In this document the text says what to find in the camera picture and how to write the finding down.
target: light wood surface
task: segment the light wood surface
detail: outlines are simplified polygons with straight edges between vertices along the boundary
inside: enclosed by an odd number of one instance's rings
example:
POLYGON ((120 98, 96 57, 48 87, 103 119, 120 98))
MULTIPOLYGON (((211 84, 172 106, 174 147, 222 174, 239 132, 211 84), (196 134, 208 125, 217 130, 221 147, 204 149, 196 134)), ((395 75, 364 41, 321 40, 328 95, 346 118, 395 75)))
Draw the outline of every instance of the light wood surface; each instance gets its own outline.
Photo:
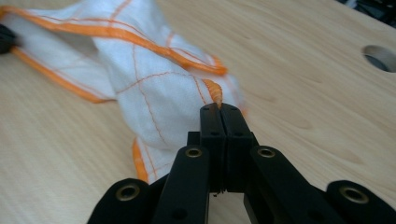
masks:
MULTIPOLYGON (((238 77, 262 145, 320 189, 349 179, 396 207, 396 74, 362 56, 368 45, 396 52, 396 30, 332 0, 158 3, 176 32, 238 77)), ((116 102, 91 104, 0 56, 0 223, 86 222, 113 183, 135 177, 133 138, 116 102)), ((209 223, 248 223, 241 199, 212 197, 209 223)))

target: circular hole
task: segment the circular hole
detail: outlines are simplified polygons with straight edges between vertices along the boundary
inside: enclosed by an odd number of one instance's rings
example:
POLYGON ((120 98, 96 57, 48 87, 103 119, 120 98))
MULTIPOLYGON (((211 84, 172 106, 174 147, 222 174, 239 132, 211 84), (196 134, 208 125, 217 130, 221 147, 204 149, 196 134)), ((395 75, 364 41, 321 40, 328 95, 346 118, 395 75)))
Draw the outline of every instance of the circular hole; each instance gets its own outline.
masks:
POLYGON ((325 217, 317 210, 308 211, 308 216, 317 222, 323 222, 325 220, 325 217))
POLYGON ((196 158, 202 155, 202 151, 198 148, 189 148, 186 151, 186 155, 191 158, 196 158))
POLYGON ((358 189, 341 187, 341 194, 353 203, 368 203, 369 197, 358 189))
POLYGON ((140 192, 140 188, 136 184, 129 184, 119 188, 116 197, 122 202, 134 199, 140 192))
POLYGON ((257 150, 257 153, 265 158, 273 158, 275 156, 275 152, 269 148, 259 148, 259 150, 257 150))
POLYGON ((396 55, 390 50, 370 45, 363 49, 363 55, 376 68, 385 72, 396 73, 396 55))
POLYGON ((183 220, 187 217, 187 215, 187 211, 182 208, 178 208, 172 212, 172 218, 176 220, 183 220))

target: white fabric with orange lines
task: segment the white fabric with orange lines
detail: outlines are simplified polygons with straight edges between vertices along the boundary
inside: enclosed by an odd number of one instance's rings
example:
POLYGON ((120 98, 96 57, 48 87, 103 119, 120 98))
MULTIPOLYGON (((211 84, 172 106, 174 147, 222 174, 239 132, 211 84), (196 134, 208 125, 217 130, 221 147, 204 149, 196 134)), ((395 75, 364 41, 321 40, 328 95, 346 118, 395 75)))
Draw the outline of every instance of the white fabric with orange lines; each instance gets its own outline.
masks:
POLYGON ((236 80, 219 60, 175 34, 152 0, 86 0, 60 10, 0 7, 14 31, 13 52, 67 89, 93 102, 117 100, 136 133, 138 177, 169 172, 199 109, 218 96, 243 107, 236 80))

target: white cloth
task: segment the white cloth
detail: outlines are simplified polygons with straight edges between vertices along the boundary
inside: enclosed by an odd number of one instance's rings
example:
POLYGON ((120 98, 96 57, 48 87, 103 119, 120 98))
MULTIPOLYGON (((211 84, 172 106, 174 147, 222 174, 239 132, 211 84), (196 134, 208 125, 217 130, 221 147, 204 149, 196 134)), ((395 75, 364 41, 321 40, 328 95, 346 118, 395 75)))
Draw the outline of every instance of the white cloth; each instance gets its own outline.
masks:
POLYGON ((119 102, 137 135, 138 177, 149 183, 169 172, 188 131, 199 131, 203 105, 223 101, 244 109, 235 78, 175 34, 152 0, 0 7, 0 15, 20 38, 13 52, 23 60, 88 100, 119 102))

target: wooden table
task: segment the wooden table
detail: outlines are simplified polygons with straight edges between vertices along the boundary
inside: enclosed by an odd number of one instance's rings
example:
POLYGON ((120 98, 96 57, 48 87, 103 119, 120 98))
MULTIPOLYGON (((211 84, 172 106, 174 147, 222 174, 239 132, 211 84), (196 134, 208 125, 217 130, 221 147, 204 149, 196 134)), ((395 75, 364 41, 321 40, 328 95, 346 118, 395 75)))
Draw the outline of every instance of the wooden table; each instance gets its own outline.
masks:
MULTIPOLYGON (((369 45, 396 52, 396 30, 332 0, 158 3, 239 78, 262 145, 320 189, 349 179, 396 207, 396 74, 362 55, 369 45)), ((133 138, 116 102, 89 103, 0 56, 0 223, 86 222, 109 186, 135 176, 133 138)), ((241 199, 211 197, 209 223, 248 223, 241 199)))

